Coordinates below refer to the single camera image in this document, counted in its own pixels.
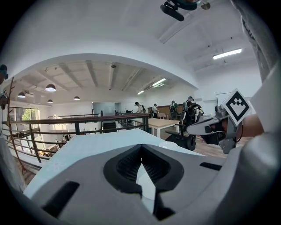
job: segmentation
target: light fixture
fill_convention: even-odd
[[[159,84],[157,84],[157,85],[155,85],[153,87],[162,87],[162,86],[164,86],[164,84],[163,83],[159,83]]]
[[[165,80],[166,80],[166,78],[163,78],[162,80],[157,81],[156,83],[154,83],[152,86],[155,86],[155,85],[157,85],[157,84],[159,84],[159,83],[161,83],[161,82],[163,82],[163,81],[165,81]]]
[[[22,91],[18,94],[18,97],[19,98],[25,98],[25,93]]]
[[[242,52],[242,49],[239,48],[239,49],[237,49],[237,50],[228,51],[228,52],[226,52],[226,53],[214,55],[214,56],[213,56],[213,59],[218,59],[218,58],[226,57],[226,56],[229,56],[229,55],[232,55],[232,54],[241,53],[241,52]]]
[[[56,87],[51,83],[46,86],[45,90],[54,92],[56,91]]]

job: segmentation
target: person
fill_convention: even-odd
[[[192,106],[193,97],[189,96],[187,101],[183,103],[183,111],[186,112],[185,118],[186,118],[186,125],[185,129],[192,124],[192,117],[194,115],[194,112],[190,110],[190,107]]]
[[[171,120],[177,119],[177,103],[173,100],[170,104]]]
[[[8,78],[7,66],[0,66],[0,95],[2,95],[2,83]],[[7,104],[7,98],[0,98],[1,109]],[[14,158],[5,142],[3,135],[3,111],[0,115],[0,169],[7,182],[17,191],[23,192],[26,188],[25,180],[16,165]]]
[[[56,143],[58,143],[58,140],[55,140]],[[57,144],[57,148],[60,149],[60,146]]]
[[[157,119],[157,118],[158,118],[158,117],[157,117],[157,113],[158,113],[159,111],[157,110],[157,107],[156,107],[156,106],[157,106],[157,104],[155,103],[155,104],[153,105],[153,107],[152,107],[152,113],[153,113],[153,116],[152,116],[152,117]]]
[[[146,113],[146,110],[143,105],[140,105],[138,102],[135,102],[135,106],[137,106],[136,113]]]

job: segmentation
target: ceiling beam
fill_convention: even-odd
[[[49,80],[50,82],[52,82],[53,84],[55,84],[55,85],[61,87],[62,89],[66,90],[66,91],[69,91],[69,89],[68,89],[65,85],[63,85],[63,84],[61,84],[60,82],[58,82],[57,80],[55,80],[55,79],[54,79],[53,77],[51,77],[46,71],[39,69],[39,70],[37,70],[37,72],[38,72],[40,75],[42,75],[43,77],[45,77],[47,80]]]
[[[60,63],[59,64],[60,68],[63,70],[63,72],[69,76],[70,79],[73,80],[74,83],[80,88],[83,88],[83,85],[77,80],[73,72],[69,69],[69,67],[65,63]]]
[[[128,77],[128,79],[126,80],[122,90],[126,91],[128,89],[128,87],[130,86],[130,84],[136,79],[136,77],[138,75],[141,74],[141,72],[143,71],[142,68],[139,69],[134,69],[134,71],[131,73],[131,75]]]
[[[212,39],[210,38],[210,35],[205,29],[205,26],[202,23],[197,23],[197,27],[199,28],[199,32],[202,34],[202,36],[206,39],[209,46],[213,46]]]
[[[112,85],[113,85],[113,77],[114,77],[114,71],[115,71],[115,68],[116,68],[116,65],[114,63],[111,64],[110,66],[110,74],[109,74],[109,89],[111,90],[112,89]]]
[[[45,87],[39,85],[39,83],[30,81],[30,80],[21,79],[18,82],[18,84],[21,84],[22,86],[24,86],[26,90],[37,93],[37,94],[44,94],[45,92],[48,92],[48,91],[45,90]],[[35,88],[41,88],[42,91],[37,91],[37,90],[35,90]]]
[[[93,80],[93,83],[94,83],[95,87],[97,87],[97,86],[98,86],[98,83],[97,83],[97,78],[96,78],[96,74],[95,74],[95,72],[94,72],[94,68],[93,68],[92,61],[86,61],[86,64],[87,64],[89,73],[90,73],[90,75],[91,75],[91,78],[92,78],[92,80]]]
[[[144,85],[142,85],[139,90],[142,91],[142,90],[145,90],[148,87],[151,88],[154,83],[156,83],[157,81],[160,81],[161,79],[163,79],[162,76],[160,76],[160,75],[156,76],[152,80],[150,80],[147,83],[145,83]]]

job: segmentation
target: black chair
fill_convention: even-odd
[[[171,120],[177,120],[177,113],[171,112]]]

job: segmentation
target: backpack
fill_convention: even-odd
[[[143,110],[143,113],[146,113],[146,110],[144,108],[144,105],[141,105],[142,106],[142,110]]]
[[[173,113],[176,111],[175,103],[170,104],[170,112]]]

